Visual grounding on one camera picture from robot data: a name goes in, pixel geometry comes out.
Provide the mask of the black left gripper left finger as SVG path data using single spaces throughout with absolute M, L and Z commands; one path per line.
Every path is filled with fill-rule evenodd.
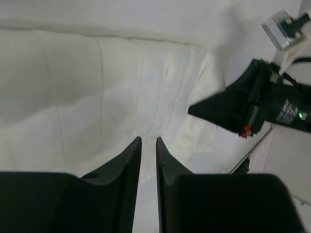
M 142 140 L 78 178 L 68 173 L 2 172 L 3 233 L 130 233 Z

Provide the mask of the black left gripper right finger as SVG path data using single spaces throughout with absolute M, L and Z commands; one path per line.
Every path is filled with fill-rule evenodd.
M 287 187 L 272 174 L 195 174 L 156 140 L 162 233 L 304 233 Z

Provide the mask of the white pleated skirt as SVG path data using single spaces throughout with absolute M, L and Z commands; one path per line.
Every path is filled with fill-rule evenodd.
M 140 136 L 145 182 L 157 137 L 183 162 L 211 149 L 210 124 L 188 108 L 224 88 L 198 45 L 2 26 L 0 168 L 82 176 Z

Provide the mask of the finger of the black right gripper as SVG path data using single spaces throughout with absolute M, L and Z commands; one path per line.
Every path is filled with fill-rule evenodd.
M 222 92 L 191 105 L 188 114 L 220 126 L 233 133 L 241 133 L 248 109 L 248 101 L 257 75 L 261 68 L 261 60 L 254 59 L 246 71 Z

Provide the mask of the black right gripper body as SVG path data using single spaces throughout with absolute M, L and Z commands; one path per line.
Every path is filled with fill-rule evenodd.
M 260 66 L 251 85 L 248 110 L 239 130 L 247 138 L 257 134 L 264 122 L 295 130 L 311 132 L 311 86 L 297 82 L 280 66 L 265 63 Z

